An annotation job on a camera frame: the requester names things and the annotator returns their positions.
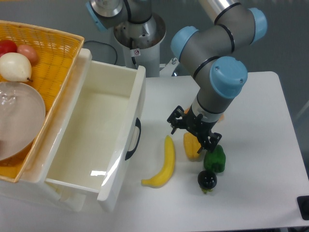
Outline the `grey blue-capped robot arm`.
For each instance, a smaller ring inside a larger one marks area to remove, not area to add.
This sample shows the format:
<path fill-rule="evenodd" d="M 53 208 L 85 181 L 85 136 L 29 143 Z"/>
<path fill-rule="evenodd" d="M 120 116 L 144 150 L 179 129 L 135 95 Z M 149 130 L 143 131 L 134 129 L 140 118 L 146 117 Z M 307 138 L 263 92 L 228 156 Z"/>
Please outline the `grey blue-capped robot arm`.
<path fill-rule="evenodd" d="M 199 92 L 187 113 L 177 107 L 169 116 L 173 130 L 193 134 L 202 149 L 213 151 L 221 139 L 211 130 L 247 81 L 244 64 L 232 53 L 265 36 L 267 19 L 257 8 L 245 8 L 237 0 L 202 0 L 213 26 L 199 31 L 179 30 L 171 40 L 175 58 L 188 70 Z M 164 21 L 152 11 L 149 0 L 90 0 L 86 8 L 100 31 L 113 29 L 129 68 L 143 66 L 157 77 L 159 45 L 166 35 Z"/>

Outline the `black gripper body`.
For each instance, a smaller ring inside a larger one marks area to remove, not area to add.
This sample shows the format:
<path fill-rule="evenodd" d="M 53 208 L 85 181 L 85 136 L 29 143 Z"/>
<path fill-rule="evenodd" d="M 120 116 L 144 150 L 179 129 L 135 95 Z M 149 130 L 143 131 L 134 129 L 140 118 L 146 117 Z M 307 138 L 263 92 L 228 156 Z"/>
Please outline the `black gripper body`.
<path fill-rule="evenodd" d="M 206 138 L 211 135 L 211 129 L 215 125 L 215 122 L 205 122 L 201 114 L 196 116 L 191 107 L 185 111 L 185 121 L 187 125 L 187 131 L 193 134 L 195 137 Z"/>

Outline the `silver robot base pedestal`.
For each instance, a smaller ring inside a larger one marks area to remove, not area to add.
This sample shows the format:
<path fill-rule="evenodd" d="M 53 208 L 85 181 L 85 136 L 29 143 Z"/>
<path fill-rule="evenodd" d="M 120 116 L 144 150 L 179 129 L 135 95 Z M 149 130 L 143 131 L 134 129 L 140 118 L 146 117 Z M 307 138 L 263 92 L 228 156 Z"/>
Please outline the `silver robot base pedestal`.
<path fill-rule="evenodd" d="M 153 13 L 143 24 L 123 22 L 114 27 L 113 33 L 121 45 L 128 68 L 143 66 L 146 77 L 158 77 L 160 73 L 160 44 L 166 35 L 163 19 Z"/>

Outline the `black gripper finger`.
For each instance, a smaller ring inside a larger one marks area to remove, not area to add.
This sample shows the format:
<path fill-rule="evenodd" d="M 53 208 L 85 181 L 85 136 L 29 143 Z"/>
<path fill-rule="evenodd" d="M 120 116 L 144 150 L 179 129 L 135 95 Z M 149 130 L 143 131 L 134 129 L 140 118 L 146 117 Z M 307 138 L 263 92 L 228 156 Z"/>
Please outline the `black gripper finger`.
<path fill-rule="evenodd" d="M 202 150 L 213 152 L 221 138 L 222 135 L 216 132 L 198 134 L 197 140 L 200 143 L 200 148 L 197 152 L 200 153 Z"/>
<path fill-rule="evenodd" d="M 174 134 L 177 129 L 186 129 L 186 113 L 184 109 L 178 105 L 167 118 L 167 122 L 172 127 L 171 134 Z"/>

